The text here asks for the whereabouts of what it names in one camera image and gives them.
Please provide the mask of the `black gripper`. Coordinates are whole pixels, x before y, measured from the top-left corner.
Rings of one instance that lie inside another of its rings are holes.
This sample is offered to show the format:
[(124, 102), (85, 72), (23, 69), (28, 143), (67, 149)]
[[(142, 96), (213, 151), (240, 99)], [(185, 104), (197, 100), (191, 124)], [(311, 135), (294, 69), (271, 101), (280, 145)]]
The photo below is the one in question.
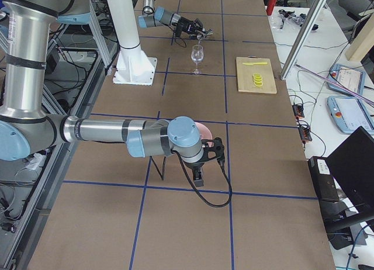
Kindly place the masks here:
[(197, 36), (211, 36), (213, 34), (212, 29), (205, 29), (203, 23), (196, 18), (194, 21), (187, 19), (180, 19), (176, 24), (175, 36), (180, 36), (182, 32), (189, 35), (196, 34)]
[(193, 183), (196, 187), (203, 187), (204, 186), (204, 179), (203, 179), (203, 162), (194, 162), (188, 163), (185, 162), (185, 165), (192, 170), (193, 173)]

